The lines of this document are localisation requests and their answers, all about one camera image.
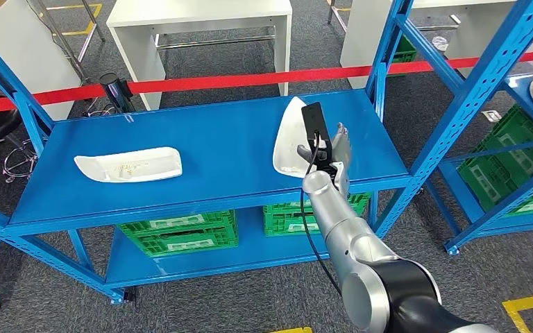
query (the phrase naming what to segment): robotic arm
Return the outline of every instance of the robotic arm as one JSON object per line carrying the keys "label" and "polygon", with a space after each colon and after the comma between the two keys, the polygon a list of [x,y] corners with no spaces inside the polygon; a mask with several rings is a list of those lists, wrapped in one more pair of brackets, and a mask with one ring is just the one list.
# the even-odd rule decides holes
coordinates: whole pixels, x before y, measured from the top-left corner
{"label": "robotic arm", "polygon": [[342,124],[330,142],[319,103],[302,109],[310,149],[297,148],[317,171],[303,179],[338,276],[350,320],[370,333],[496,333],[441,305],[432,275],[393,252],[348,204],[350,143]]}

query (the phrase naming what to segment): shelf upright post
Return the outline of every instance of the shelf upright post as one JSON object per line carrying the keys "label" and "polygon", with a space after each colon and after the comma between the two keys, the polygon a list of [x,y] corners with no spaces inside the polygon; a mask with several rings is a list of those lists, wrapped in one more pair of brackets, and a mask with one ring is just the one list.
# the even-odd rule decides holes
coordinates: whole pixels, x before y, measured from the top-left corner
{"label": "shelf upright post", "polygon": [[[405,1],[394,1],[394,7],[399,2],[401,5],[405,3]],[[397,10],[392,7],[382,38],[390,37],[391,41],[394,40],[398,26],[396,23],[389,22],[395,22],[398,19],[396,13]],[[495,92],[499,83],[532,40],[533,0],[518,0],[493,36],[469,77],[455,92],[452,102],[414,161],[410,169],[413,176],[412,180],[405,188],[399,189],[394,194],[381,217],[373,224],[373,230],[378,236],[383,237],[389,231],[440,160],[455,143],[463,129],[483,106],[487,98]],[[386,53],[388,45],[388,41],[381,41],[375,60],[380,59],[382,54]],[[372,73],[375,73],[375,67],[372,68]]]}

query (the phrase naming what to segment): blue metal shelf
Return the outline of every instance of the blue metal shelf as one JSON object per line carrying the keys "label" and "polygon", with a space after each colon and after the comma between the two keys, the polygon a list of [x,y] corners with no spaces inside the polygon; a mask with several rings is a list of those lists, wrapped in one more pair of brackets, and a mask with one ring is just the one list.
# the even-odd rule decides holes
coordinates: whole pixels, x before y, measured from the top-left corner
{"label": "blue metal shelf", "polygon": [[508,76],[502,85],[506,91],[533,119],[533,100],[528,90],[533,80],[533,74]]}
{"label": "blue metal shelf", "polygon": [[[238,247],[160,258],[147,257],[116,229],[105,283],[109,287],[129,287],[316,259],[304,234],[264,236],[261,207],[237,210],[236,218]],[[312,238],[322,258],[328,258],[321,235],[313,234]]]}
{"label": "blue metal shelf", "polygon": [[[409,174],[362,90],[309,94],[330,133],[344,123],[353,147],[351,191],[404,187]],[[279,174],[272,155],[291,97],[61,121],[19,200],[6,232],[35,234],[297,200],[300,178]],[[159,146],[179,150],[183,175],[110,184],[84,176],[77,155]]]}

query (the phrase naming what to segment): red barrier tape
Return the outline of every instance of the red barrier tape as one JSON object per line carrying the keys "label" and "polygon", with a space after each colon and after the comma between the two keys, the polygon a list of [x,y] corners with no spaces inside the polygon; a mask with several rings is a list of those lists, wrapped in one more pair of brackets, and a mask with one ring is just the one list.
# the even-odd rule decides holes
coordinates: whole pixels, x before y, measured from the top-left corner
{"label": "red barrier tape", "polygon": [[[462,58],[447,60],[452,68],[473,67],[479,58]],[[525,53],[521,62],[533,61],[533,52]],[[402,62],[392,64],[390,74],[408,74],[433,71],[426,61]],[[322,69],[299,69],[285,73],[244,74],[230,76],[208,76],[199,78],[175,78],[171,80],[129,82],[128,85],[134,94],[146,92],[181,92],[195,89],[214,89],[229,87],[246,87],[251,85],[272,85],[283,82],[303,82],[315,80],[334,80],[355,76],[366,76],[371,72],[371,66],[347,67],[347,68],[322,68]],[[62,89],[53,92],[40,92],[33,95],[42,105],[78,101],[105,96],[100,85],[86,85],[78,88]],[[14,108],[7,98],[0,99],[0,111]]]}

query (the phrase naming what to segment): white desk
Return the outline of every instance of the white desk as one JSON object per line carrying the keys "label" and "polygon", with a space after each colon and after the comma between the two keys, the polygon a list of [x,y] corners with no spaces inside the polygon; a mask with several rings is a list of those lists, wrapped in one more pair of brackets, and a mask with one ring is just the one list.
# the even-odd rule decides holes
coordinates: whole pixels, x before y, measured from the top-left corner
{"label": "white desk", "polygon": [[[32,94],[81,86],[50,30],[25,0],[8,0],[0,7],[0,56]],[[66,119],[73,103],[44,109],[54,120]]]}
{"label": "white desk", "polygon": [[[449,41],[445,56],[464,58],[480,56],[491,40],[514,0],[415,0],[410,17],[460,16],[461,24]],[[344,38],[342,67],[371,65],[379,44],[390,0],[353,0]],[[466,75],[469,70],[463,69]],[[353,88],[362,88],[366,76],[349,78]]]}
{"label": "white desk", "polygon": [[[289,71],[289,0],[117,0],[107,25],[134,81],[165,79],[153,35],[264,26],[275,27],[275,71]],[[147,110],[160,107],[161,93],[140,96]]]}

